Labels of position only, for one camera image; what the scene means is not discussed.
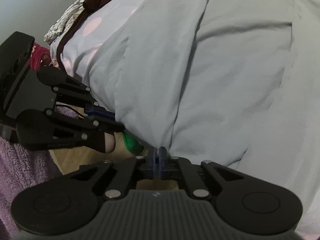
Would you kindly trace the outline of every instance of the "metal pin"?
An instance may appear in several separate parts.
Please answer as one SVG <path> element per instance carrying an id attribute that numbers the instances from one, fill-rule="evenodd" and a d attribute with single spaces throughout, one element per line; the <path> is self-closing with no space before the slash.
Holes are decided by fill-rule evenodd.
<path id="1" fill-rule="evenodd" d="M 88 135 L 86 134 L 86 133 L 83 133 L 82 135 L 81 135 L 81 139 L 82 140 L 87 140 L 87 138 L 88 138 Z"/>
<path id="2" fill-rule="evenodd" d="M 196 189 L 193 192 L 193 195 L 196 197 L 200 197 L 200 198 L 204 198 L 209 196 L 209 191 L 205 190 L 205 189 Z"/>
<path id="3" fill-rule="evenodd" d="M 121 192 L 116 189 L 111 189 L 105 192 L 106 197 L 108 198 L 117 198 L 121 196 Z"/>
<path id="4" fill-rule="evenodd" d="M 205 164 L 212 163 L 212 161 L 210 161 L 210 160 L 204 160 L 202 162 L 205 163 Z"/>

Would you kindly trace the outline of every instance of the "green object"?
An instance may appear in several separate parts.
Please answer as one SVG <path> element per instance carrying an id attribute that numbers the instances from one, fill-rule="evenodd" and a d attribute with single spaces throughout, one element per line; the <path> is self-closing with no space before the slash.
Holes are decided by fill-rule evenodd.
<path id="1" fill-rule="evenodd" d="M 138 155 L 142 152 L 143 146 L 132 136 L 126 134 L 125 132 L 122 133 L 123 142 L 125 147 L 134 155 Z"/>

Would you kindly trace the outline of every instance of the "bed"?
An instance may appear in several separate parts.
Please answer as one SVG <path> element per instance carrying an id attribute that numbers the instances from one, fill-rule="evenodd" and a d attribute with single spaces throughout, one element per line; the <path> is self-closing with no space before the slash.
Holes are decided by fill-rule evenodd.
<path id="1" fill-rule="evenodd" d="M 319 8 L 320 0 L 112 0 L 61 60 L 144 143 L 292 190 L 304 205 L 297 231 L 316 239 Z M 62 37 L 50 41 L 53 59 Z"/>

